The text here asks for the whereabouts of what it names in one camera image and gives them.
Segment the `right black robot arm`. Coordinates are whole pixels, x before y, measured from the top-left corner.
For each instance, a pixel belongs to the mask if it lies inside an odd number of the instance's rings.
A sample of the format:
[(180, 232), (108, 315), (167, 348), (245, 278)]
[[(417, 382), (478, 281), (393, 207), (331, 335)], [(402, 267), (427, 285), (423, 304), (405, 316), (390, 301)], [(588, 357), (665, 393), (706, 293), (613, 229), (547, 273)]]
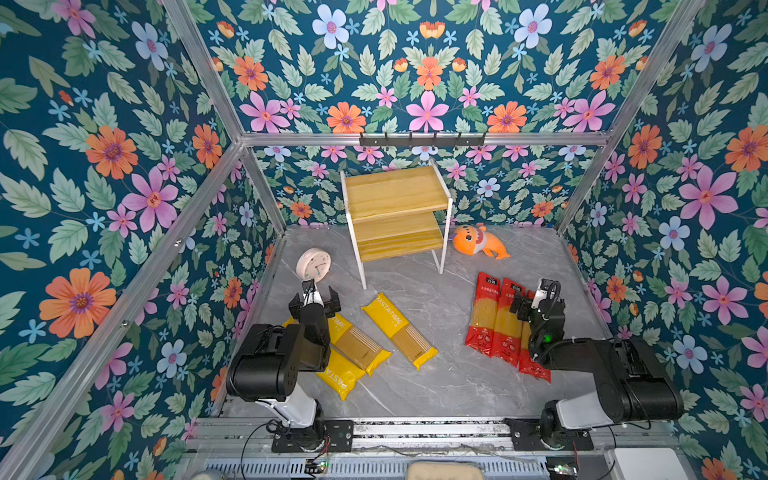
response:
[(528, 358), (545, 371), (589, 374), (594, 389), (548, 401), (535, 424), (543, 446), (561, 449), (591, 429), (675, 421), (684, 413), (678, 387), (651, 348), (638, 340), (565, 337), (565, 301), (558, 292), (515, 299), (510, 312), (530, 328)]

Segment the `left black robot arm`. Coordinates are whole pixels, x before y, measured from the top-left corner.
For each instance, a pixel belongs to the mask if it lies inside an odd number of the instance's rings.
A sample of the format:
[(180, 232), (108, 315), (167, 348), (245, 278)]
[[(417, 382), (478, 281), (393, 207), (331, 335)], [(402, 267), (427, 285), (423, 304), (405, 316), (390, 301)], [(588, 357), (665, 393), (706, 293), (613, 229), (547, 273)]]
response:
[(316, 290), (296, 295), (289, 303), (294, 322), (287, 326), (252, 326), (226, 378), (229, 395), (269, 409), (275, 432), (304, 451), (327, 442), (322, 407), (298, 379), (302, 372), (322, 373), (329, 366), (329, 319), (341, 310), (338, 293), (329, 293), (328, 300)]

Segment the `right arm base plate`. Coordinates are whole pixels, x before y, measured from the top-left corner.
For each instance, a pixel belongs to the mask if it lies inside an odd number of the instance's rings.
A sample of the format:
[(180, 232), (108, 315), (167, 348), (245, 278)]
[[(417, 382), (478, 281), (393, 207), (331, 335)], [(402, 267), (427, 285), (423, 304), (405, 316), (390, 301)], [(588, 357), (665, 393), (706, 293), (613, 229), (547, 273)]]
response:
[(593, 451), (594, 443), (587, 430), (562, 430), (549, 425), (541, 426), (539, 420), (504, 418), (509, 428), (513, 449), (518, 452), (533, 451)]

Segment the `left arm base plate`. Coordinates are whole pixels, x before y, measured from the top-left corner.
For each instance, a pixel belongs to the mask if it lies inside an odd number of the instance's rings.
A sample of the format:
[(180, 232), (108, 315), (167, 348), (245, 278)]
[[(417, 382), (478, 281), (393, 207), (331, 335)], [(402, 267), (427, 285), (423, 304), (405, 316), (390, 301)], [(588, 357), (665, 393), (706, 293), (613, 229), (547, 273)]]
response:
[(352, 451), (355, 423), (323, 420), (307, 428), (282, 427), (274, 434), (272, 453), (348, 453)]

